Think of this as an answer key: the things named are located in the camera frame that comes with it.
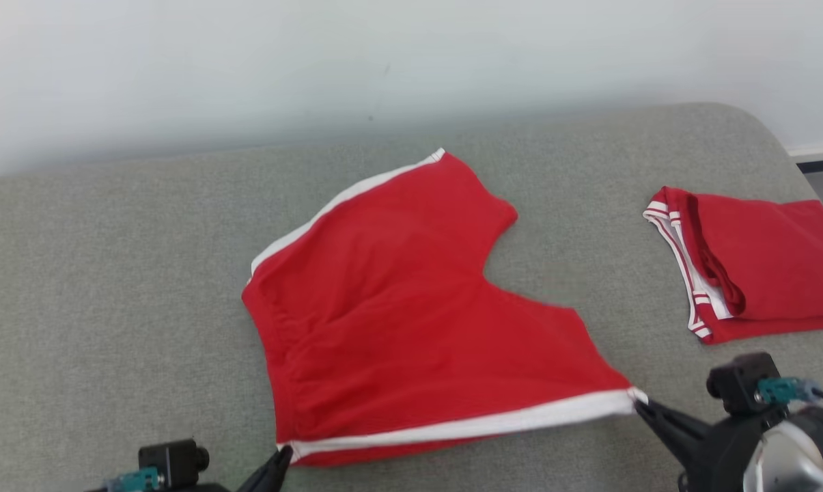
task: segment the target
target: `white wall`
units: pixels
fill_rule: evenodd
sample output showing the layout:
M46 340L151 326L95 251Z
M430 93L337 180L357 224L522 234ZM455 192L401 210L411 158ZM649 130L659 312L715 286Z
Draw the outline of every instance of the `white wall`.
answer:
M682 100L823 149L823 0L0 0L0 174Z

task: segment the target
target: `red shorts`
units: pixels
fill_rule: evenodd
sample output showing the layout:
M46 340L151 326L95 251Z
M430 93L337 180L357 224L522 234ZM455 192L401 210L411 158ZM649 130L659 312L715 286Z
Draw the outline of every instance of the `red shorts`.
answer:
M823 205L664 187L643 212L679 262L704 343L823 328Z
M493 286L517 218L439 150L340 193L253 264L278 446L332 465L632 413L570 308Z

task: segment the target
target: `red fabric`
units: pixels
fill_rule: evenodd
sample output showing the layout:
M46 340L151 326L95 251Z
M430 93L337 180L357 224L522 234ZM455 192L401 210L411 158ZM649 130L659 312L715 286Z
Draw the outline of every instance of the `red fabric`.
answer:
M490 247L516 218L445 154L337 205L259 265L242 299L264 343L277 441L383 433L629 388L575 311L484 277Z
M664 187L655 202L680 212L687 252L702 277L723 290L733 318L717 320L707 343L823 328L823 205L777 204Z

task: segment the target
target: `white side stripe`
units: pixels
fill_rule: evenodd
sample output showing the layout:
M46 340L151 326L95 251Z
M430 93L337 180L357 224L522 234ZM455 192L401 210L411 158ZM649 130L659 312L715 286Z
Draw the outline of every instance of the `white side stripe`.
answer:
M347 451L379 448L439 440L467 439L497 434L517 433L545 427L576 424L608 415L633 414L635 401L648 402L648 395L639 389L612 389L608 392L564 398L516 411L506 411L485 417L467 418L431 426L392 430L388 433L347 436L315 441L292 440L278 443L277 448L293 448L292 461L315 452Z
M383 185L387 181L392 180L392 178L395 178L400 174L405 174L405 172L417 169L422 165L439 162L440 160L442 160L442 157L444 155L445 149L438 149L436 150L436 152L433 152L432 155L428 156L424 160L421 160L417 164L406 165L404 167L400 167L399 169L393 169L393 171L383 172L383 174L378 174L376 176L372 176L371 178L366 178L365 180L359 181L359 183L354 184L354 186L351 186L345 191L337 194L335 198L329 200L329 203L327 203L327 205L324 206L324 208L320 209L320 212L317 212L317 215L314 215L314 218L312 218L308 222L305 222L305 224L296 228L291 233L286 234L286 236L281 237L274 243L268 244L268 247L265 250L262 250L262 253L256 255L256 258L254 258L252 264L250 264L250 275L253 276L254 272L256 271L256 267L259 266L263 261L265 261L265 259L267 259L271 255L274 255L281 249L286 248L287 246L298 240L298 238L302 237L302 234L308 232L308 230L311 229L311 227L314 225L314 222L316 222L323 215L327 214L333 208L336 208L336 206L340 203L347 202L349 199L352 199L355 196L358 196L359 194L365 193L374 187L379 187L380 185Z
M696 305L711 305L714 310L715 317L719 318L719 320L732 318L732 314L730 314L729 310L727 310L727 304L724 301L723 291L721 288L711 286L707 283L707 281L699 274L699 271L696 270L696 267L693 266L690 254L687 252L684 237L682 236L682 221L678 219L680 217L680 213L677 211L671 211L668 213L669 215L667 215L652 210L653 208L660 209L660 206L655 205L661 203L662 202L651 202L651 204L648 205L648 209L646 209L645 212L642 212L642 216L657 226L657 230L660 231L660 235L667 240L670 249L673 250L675 260L678 262L679 268L682 271L682 278L684 278L685 287L687 289L687 301L690 304L690 318L687 321L687 328L691 331L697 330L695 333L699 336L699 338L709 336L712 331L708 327L699 329L700 327L703 327L705 323L702 320L699 320L696 312Z
M651 202L648 204L648 208L652 210L660 210L660 212L668 212L668 206L663 202Z

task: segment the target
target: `gray couch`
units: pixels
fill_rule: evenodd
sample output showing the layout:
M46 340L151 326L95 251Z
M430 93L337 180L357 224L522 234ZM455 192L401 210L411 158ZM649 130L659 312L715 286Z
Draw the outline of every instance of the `gray couch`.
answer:
M438 147L520 220L486 275L574 306L605 359L652 398L723 417L708 368L768 350L823 385L823 332L704 346L667 244L641 217L663 185L815 198L755 118L719 104L312 142L0 178L0 490L80 490L139 446L195 436L234 489L274 451L262 345L240 291L264 246L360 178ZM639 418L521 433L408 458L293 468L328 492L674 490Z

